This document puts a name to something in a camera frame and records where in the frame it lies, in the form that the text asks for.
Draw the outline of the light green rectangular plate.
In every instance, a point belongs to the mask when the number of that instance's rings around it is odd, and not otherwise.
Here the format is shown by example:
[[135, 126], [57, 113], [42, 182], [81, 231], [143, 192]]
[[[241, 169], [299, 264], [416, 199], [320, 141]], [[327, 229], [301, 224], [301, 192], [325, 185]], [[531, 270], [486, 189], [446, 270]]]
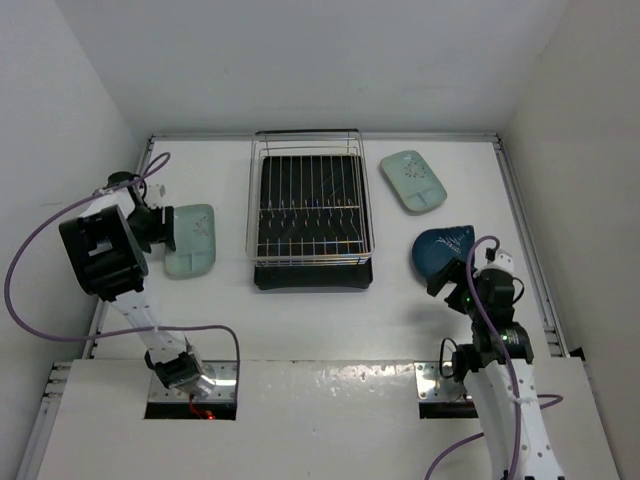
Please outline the light green rectangular plate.
[[207, 274], [216, 260], [215, 212], [209, 204], [191, 204], [174, 210], [175, 249], [165, 250], [169, 277], [187, 279]]

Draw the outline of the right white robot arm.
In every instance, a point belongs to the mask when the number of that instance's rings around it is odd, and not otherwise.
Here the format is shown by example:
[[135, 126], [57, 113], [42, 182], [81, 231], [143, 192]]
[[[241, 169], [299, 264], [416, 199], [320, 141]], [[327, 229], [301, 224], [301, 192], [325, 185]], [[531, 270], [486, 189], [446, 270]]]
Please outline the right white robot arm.
[[533, 350], [514, 320], [515, 278], [502, 255], [477, 270], [453, 259], [429, 277], [427, 292], [447, 283], [449, 308], [471, 319], [472, 342], [452, 355], [453, 380], [471, 395], [494, 479], [563, 479], [546, 431], [534, 379]]

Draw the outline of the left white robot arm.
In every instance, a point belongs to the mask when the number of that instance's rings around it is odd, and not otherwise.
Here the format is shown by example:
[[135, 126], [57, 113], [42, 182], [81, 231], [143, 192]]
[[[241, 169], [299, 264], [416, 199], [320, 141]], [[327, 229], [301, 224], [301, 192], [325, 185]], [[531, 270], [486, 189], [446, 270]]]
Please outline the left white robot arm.
[[110, 175], [89, 207], [58, 230], [81, 288], [128, 320], [146, 347], [147, 367], [161, 384], [203, 400], [216, 381], [184, 335], [162, 328], [147, 281], [146, 256], [152, 247], [176, 247], [174, 209], [149, 207], [140, 192], [142, 182], [126, 171]]

